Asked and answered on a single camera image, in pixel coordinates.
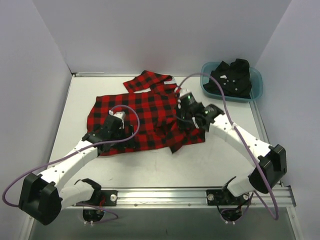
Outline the red black plaid shirt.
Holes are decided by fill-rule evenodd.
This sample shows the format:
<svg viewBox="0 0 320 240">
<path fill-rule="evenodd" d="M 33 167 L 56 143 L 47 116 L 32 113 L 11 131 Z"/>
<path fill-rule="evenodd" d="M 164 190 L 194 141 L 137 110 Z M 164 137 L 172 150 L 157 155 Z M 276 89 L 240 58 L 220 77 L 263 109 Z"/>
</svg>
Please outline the red black plaid shirt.
<svg viewBox="0 0 320 240">
<path fill-rule="evenodd" d="M 175 153 L 184 145 L 206 141 L 203 129 L 183 129 L 178 125 L 177 83 L 173 76 L 144 70 L 123 85 L 127 93 L 96 97 L 87 117 L 87 131 L 97 130 L 114 106 L 126 114 L 125 130 L 139 127 L 139 131 L 131 140 L 118 143 L 103 153 L 104 156 L 161 148 L 169 148 Z"/>
</svg>

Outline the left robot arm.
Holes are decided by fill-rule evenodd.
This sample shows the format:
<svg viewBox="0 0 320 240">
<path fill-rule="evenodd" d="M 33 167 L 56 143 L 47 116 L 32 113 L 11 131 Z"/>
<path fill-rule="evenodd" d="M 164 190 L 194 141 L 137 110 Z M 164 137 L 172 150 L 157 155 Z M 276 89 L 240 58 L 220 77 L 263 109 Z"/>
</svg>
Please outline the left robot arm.
<svg viewBox="0 0 320 240">
<path fill-rule="evenodd" d="M 109 112 L 102 126 L 86 133 L 61 162 L 39 174 L 29 173 L 23 180 L 18 208 L 43 225 L 52 223 L 61 210 L 78 203 L 98 206 L 103 199 L 101 186 L 89 179 L 66 183 L 87 163 L 126 142 L 133 128 L 125 132 L 125 112 Z"/>
</svg>

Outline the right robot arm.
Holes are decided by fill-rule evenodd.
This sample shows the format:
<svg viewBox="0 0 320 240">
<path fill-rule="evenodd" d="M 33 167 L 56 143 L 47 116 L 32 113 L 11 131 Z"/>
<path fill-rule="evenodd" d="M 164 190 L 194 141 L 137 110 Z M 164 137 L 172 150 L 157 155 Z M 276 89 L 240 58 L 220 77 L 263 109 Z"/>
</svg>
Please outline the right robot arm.
<svg viewBox="0 0 320 240">
<path fill-rule="evenodd" d="M 253 170 L 232 177 L 222 191 L 222 200 L 232 205 L 240 196 L 258 191 L 267 194 L 287 173 L 287 154 L 283 146 L 272 146 L 230 122 L 226 111 L 214 104 L 204 106 L 191 91 L 177 92 L 177 118 L 191 128 L 212 133 L 237 150 L 253 166 Z"/>
</svg>

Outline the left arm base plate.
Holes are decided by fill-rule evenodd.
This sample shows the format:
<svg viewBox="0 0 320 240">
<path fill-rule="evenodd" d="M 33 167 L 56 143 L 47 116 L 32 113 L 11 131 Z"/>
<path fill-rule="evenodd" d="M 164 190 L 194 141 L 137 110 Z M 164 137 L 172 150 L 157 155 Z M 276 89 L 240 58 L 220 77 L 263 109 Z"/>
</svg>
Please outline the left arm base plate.
<svg viewBox="0 0 320 240">
<path fill-rule="evenodd" d="M 86 201 L 80 201 L 79 204 L 87 204 L 98 207 L 114 207 L 117 205 L 118 191 L 115 189 L 103 189 L 95 191 L 92 197 Z"/>
</svg>

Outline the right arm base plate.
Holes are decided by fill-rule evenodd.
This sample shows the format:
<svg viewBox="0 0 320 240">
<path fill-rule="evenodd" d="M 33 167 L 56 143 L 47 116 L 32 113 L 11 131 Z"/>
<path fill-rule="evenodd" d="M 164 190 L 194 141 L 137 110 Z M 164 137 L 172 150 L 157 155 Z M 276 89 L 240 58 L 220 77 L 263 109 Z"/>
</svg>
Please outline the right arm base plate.
<svg viewBox="0 0 320 240">
<path fill-rule="evenodd" d="M 209 206 L 239 206 L 248 202 L 250 195 L 245 193 L 240 196 L 232 195 L 227 189 L 207 189 L 207 204 Z"/>
</svg>

